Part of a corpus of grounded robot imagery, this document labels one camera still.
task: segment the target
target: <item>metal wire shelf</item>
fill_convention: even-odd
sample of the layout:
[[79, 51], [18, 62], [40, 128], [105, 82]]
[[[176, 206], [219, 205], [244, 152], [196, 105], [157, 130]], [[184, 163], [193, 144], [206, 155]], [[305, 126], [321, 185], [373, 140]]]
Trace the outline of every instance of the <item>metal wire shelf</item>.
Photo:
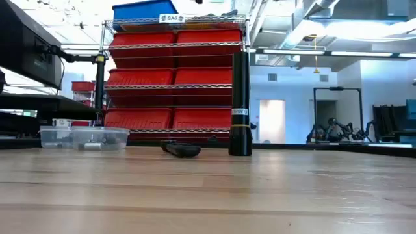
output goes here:
[[201, 29], [244, 29], [245, 15], [186, 17], [184, 23], [159, 23], [159, 18], [117, 19], [105, 21], [112, 34], [115, 29], [129, 32], [176, 31]]
[[155, 90], [155, 89], [195, 89], [232, 88], [232, 84], [155, 84], [155, 85], [107, 85], [105, 90]]
[[201, 47], [201, 46], [243, 46], [243, 42], [193, 42], [193, 43], [171, 43], [171, 44], [143, 44], [143, 45], [110, 45], [106, 50], [114, 49], [156, 49], [177, 47]]
[[130, 133], [224, 133], [229, 129], [130, 129]]

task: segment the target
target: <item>wooden tabletop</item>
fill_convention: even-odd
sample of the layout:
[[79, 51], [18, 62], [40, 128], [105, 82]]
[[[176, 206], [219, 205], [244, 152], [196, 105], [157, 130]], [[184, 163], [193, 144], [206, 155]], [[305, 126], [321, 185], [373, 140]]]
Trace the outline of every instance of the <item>wooden tabletop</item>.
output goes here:
[[0, 228], [57, 233], [415, 233], [416, 160], [338, 151], [0, 151]]

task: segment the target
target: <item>white label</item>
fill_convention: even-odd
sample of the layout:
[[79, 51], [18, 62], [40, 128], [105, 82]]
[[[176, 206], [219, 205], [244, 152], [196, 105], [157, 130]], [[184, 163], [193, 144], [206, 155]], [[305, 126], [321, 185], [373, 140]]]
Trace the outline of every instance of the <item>white label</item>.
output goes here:
[[233, 109], [232, 115], [248, 115], [248, 109]]
[[160, 14], [159, 23], [184, 23], [185, 16], [181, 14]]

